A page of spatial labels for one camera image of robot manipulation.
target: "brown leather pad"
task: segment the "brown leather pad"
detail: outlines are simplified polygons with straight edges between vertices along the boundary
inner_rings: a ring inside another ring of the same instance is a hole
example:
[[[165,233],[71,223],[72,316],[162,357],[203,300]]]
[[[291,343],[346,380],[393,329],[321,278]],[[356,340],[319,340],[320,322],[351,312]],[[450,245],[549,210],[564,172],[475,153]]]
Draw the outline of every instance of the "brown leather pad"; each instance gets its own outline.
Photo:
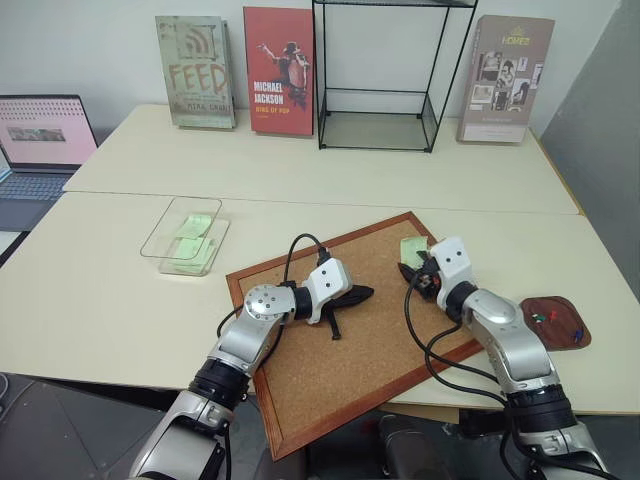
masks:
[[[527,298],[520,306],[527,326],[540,337],[547,350],[575,350],[591,343],[589,329],[566,298]]]

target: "transparent acrylic box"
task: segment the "transparent acrylic box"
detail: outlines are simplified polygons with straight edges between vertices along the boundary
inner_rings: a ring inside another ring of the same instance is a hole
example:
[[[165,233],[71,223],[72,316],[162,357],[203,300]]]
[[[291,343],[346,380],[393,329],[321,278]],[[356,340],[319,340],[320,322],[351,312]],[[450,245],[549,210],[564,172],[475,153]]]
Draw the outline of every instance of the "transparent acrylic box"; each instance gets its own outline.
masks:
[[[209,273],[229,222],[217,218],[216,198],[173,197],[140,249],[160,273],[202,277]]]

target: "green sticky note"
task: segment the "green sticky note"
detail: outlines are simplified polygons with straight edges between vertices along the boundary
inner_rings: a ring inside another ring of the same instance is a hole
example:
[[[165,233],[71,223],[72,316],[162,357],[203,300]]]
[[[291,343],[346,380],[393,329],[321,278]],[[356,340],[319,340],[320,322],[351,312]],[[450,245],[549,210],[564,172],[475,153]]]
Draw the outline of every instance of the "green sticky note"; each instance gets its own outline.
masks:
[[[174,259],[171,263],[176,270],[186,273],[200,273],[209,263],[214,251],[215,242],[209,238],[195,240],[183,238],[175,253],[176,257],[181,258]]]
[[[199,251],[202,251],[205,248],[205,245],[202,243],[205,241],[204,238],[182,238],[180,243],[178,243],[178,247],[173,254],[173,257],[176,261],[184,261],[190,262]]]
[[[176,232],[178,238],[198,238],[207,231],[211,225],[211,215],[194,213],[189,215],[180,229]]]
[[[400,261],[414,270],[422,266],[424,261],[416,253],[428,251],[427,237],[409,237],[400,240]]]

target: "book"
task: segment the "book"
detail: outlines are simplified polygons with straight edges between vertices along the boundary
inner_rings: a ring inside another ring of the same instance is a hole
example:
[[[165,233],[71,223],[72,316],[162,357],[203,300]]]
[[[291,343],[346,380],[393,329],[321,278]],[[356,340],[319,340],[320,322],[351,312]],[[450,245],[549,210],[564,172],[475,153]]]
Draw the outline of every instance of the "book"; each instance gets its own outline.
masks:
[[[310,9],[244,7],[251,129],[313,134]]]
[[[523,140],[554,24],[498,15],[478,20],[458,140]]]
[[[220,17],[156,17],[171,120],[233,128],[227,24]]]

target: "laptop screen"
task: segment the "laptop screen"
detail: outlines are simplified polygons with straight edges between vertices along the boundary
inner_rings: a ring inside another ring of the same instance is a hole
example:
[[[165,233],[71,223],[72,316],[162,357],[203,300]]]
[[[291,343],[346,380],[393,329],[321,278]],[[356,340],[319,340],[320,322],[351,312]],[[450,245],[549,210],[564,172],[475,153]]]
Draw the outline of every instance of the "laptop screen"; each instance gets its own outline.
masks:
[[[79,166],[97,148],[77,95],[0,96],[0,144],[14,168]]]

